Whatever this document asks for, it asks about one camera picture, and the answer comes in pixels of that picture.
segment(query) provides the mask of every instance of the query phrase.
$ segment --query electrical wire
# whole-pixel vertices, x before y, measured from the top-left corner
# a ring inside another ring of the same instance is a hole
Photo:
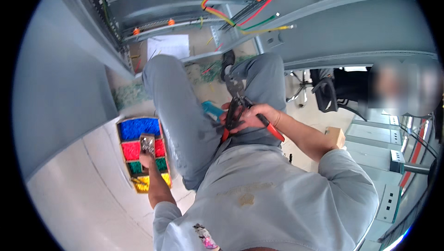
[[[208,45],[210,42],[211,42],[211,40],[213,40],[213,36],[208,40],[208,42],[207,42],[207,44],[206,45]]]
[[[261,7],[261,8],[259,8],[259,10],[258,11],[256,11],[256,13],[255,14],[253,14],[250,18],[248,18],[247,20],[245,20],[245,21],[243,21],[242,23],[240,23],[240,24],[238,24],[239,26],[242,26],[242,25],[244,25],[245,23],[247,23],[248,21],[250,21],[250,20],[252,20],[254,17],[256,17],[258,14],[259,14],[259,12],[261,12],[262,11],[262,9],[264,9],[270,2],[271,2],[272,0],[268,0],[268,1],[266,1],[265,2],[265,4]]]
[[[222,47],[223,43],[219,45],[219,47],[217,49],[215,49],[215,52],[217,52],[221,47]]]
[[[255,34],[255,33],[263,33],[263,32],[268,32],[268,31],[281,31],[281,30],[289,30],[294,28],[294,25],[291,26],[280,26],[277,28],[273,28],[273,29],[266,29],[266,30],[258,30],[258,31],[241,31],[242,34]]]
[[[265,8],[265,6],[266,5],[268,5],[270,2],[271,2],[271,0],[268,0],[267,2],[265,2],[265,4],[253,15],[253,16],[251,16],[250,18],[248,18],[248,20],[247,21],[244,21],[242,24],[239,24],[239,25],[237,25],[236,23],[234,23],[231,19],[229,19],[228,18],[228,16],[227,15],[225,15],[224,13],[222,13],[221,11],[219,11],[219,10],[216,10],[216,9],[214,9],[214,8],[211,8],[211,7],[207,7],[206,6],[206,3],[208,2],[209,0],[203,0],[202,1],[202,3],[201,3],[201,7],[202,7],[202,9],[204,10],[204,11],[206,11],[206,12],[208,12],[208,13],[211,13],[211,14],[213,14],[213,15],[215,15],[215,16],[217,16],[217,17],[219,17],[219,18],[221,18],[222,20],[224,20],[225,22],[227,22],[230,26],[232,26],[232,27],[236,27],[242,34],[253,34],[253,33],[262,33],[262,32],[267,32],[267,31],[280,31],[280,30],[286,30],[286,29],[292,29],[294,26],[293,25],[291,25],[291,26],[281,26],[281,27],[278,27],[278,28],[273,28],[273,29],[268,29],[268,30],[258,30],[258,31],[246,31],[245,29],[243,29],[243,28],[241,28],[240,26],[241,25],[243,25],[243,24],[245,24],[246,22],[248,22],[248,21],[250,21],[251,19],[253,19],[256,15],[258,15],[259,14],[259,12],[261,12],[264,8]],[[254,25],[254,26],[251,26],[251,27],[249,27],[249,28],[247,28],[247,29],[251,29],[251,28],[253,28],[253,27],[255,27],[255,26],[259,26],[259,25],[262,25],[262,24],[264,24],[265,22],[267,22],[267,21],[270,21],[270,18],[269,19],[267,19],[266,21],[263,21],[263,22],[261,22],[260,24],[257,24],[257,25]]]
[[[265,24],[265,23],[267,23],[267,22],[273,20],[274,18],[276,18],[275,15],[271,16],[271,17],[268,18],[267,20],[264,20],[264,21],[262,21],[262,22],[260,22],[260,23],[258,23],[258,24],[256,24],[256,25],[252,25],[251,27],[248,27],[248,28],[244,29],[244,31],[247,31],[247,30],[252,29],[252,28],[254,28],[254,27],[257,27],[257,26],[263,25],[263,24]]]

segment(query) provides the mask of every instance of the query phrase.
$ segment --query man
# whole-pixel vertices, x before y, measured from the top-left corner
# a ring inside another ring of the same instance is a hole
[[[284,66],[278,55],[233,65],[230,51],[222,75],[246,79],[245,95],[258,104],[244,112],[245,123],[222,144],[223,126],[204,114],[179,60],[158,55],[143,70],[171,158],[185,187],[196,191],[182,216],[154,158],[141,154],[150,173],[154,249],[353,250],[378,206],[369,176],[324,134],[285,114]],[[319,174],[291,165],[258,113],[319,162]],[[226,113],[220,120],[225,124]]]

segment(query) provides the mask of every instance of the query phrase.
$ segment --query shoe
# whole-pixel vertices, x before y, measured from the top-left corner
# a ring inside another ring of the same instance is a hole
[[[221,80],[225,82],[225,68],[227,66],[233,66],[236,61],[236,56],[234,55],[233,50],[229,50],[222,56],[222,71],[221,71]]]

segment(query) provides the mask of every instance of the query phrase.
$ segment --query cardboard box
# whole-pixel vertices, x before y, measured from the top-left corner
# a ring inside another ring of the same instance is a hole
[[[345,135],[341,128],[327,127],[325,134],[333,139],[336,145],[341,149],[345,144]]]

